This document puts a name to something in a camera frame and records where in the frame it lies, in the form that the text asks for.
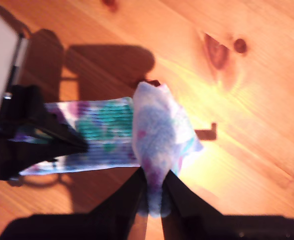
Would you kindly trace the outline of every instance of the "tie-dye sock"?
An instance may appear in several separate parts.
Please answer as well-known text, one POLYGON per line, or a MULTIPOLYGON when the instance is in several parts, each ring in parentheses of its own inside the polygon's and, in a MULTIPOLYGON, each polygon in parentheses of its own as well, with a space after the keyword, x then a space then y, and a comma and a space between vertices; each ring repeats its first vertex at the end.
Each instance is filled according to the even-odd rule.
MULTIPOLYGON (((140 213, 153 217, 169 214, 168 198, 162 198, 165 176, 169 170, 178 175, 186 156, 200 152, 203 147, 186 112, 166 85, 154 87, 142 82, 133 100, 124 97, 46 103, 46 108, 71 132, 79 132, 88 142, 89 150, 58 157, 54 162, 40 162, 21 171, 21 175, 142 166, 148 192, 140 213)), ((12 139, 34 144, 47 144, 51 140, 48 135, 27 127, 22 127, 12 139)))

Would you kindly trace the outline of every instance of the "wooden floor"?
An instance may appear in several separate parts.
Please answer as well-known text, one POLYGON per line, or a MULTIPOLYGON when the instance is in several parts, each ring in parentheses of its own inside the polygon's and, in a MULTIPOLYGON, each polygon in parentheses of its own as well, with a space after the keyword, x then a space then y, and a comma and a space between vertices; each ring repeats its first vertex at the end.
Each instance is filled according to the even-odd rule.
MULTIPOLYGON (((54 102, 132 96, 144 78, 166 83, 195 129, 217 123, 218 138, 203 142, 181 180, 224 214, 294 217, 294 0, 104 2, 0 0, 7 21, 32 33, 22 84, 54 102)), ((0 233, 33 213, 88 212, 134 171, 0 181, 0 233)), ((163 239, 160 219, 134 228, 132 239, 163 239)))

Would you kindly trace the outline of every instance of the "wood knot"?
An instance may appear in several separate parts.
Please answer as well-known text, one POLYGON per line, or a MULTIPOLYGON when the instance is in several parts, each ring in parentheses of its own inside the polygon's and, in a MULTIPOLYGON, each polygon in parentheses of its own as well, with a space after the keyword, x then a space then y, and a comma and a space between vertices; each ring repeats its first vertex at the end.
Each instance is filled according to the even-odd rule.
POLYGON ((222 69, 228 60, 229 49, 207 34, 205 35, 205 46, 212 65, 218 70, 222 69))
POLYGON ((247 44, 242 38, 237 39, 233 44, 235 51, 244 54, 247 51, 247 44))

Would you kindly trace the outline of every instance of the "wood grain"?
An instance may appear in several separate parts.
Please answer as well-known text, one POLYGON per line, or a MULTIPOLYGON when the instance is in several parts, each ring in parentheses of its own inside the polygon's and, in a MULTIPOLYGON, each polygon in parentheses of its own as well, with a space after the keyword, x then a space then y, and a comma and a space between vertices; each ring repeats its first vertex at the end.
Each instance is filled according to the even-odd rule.
MULTIPOLYGON (((217 123, 218 139, 204 142, 201 157, 182 170, 184 183, 224 214, 294 217, 294 1, 108 2, 116 7, 0 0, 33 33, 21 83, 39 85, 48 102, 132 96, 144 78, 166 83, 195 129, 217 123), (220 69, 206 35, 228 49, 220 69), (244 54, 234 50, 239 38, 244 54)), ((32 213, 89 211, 133 171, 0 182, 0 233, 32 213)), ((145 235, 163 239, 161 220, 149 218, 145 235)))

